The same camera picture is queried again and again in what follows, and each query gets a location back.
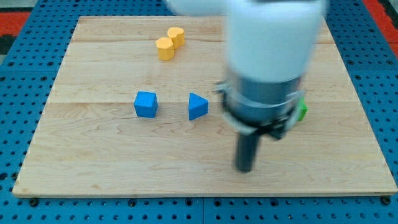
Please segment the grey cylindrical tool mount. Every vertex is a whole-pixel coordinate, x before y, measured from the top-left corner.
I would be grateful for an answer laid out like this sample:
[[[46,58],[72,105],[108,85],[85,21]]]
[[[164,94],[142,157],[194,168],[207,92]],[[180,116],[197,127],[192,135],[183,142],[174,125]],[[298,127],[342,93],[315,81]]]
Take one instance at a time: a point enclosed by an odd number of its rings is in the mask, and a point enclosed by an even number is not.
[[[240,136],[269,135],[282,139],[299,118],[302,77],[260,80],[228,71],[215,85],[224,117]]]

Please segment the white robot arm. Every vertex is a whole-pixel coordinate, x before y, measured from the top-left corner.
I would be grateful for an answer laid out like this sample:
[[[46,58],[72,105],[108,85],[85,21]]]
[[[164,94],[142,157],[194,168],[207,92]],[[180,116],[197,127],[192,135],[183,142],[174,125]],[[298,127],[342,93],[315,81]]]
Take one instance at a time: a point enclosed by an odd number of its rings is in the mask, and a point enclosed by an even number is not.
[[[168,0],[182,16],[223,16],[226,74],[216,85],[228,122],[238,131],[234,158],[252,170],[261,136],[281,139],[299,120],[307,71],[328,3]]]

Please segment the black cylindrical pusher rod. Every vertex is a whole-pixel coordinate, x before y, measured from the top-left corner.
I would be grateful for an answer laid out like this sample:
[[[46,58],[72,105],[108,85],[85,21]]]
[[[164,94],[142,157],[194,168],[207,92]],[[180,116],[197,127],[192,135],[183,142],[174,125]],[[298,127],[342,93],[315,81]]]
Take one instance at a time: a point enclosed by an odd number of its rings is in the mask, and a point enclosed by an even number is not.
[[[238,171],[252,171],[259,139],[260,135],[257,132],[238,135],[237,148],[234,158],[234,165]]]

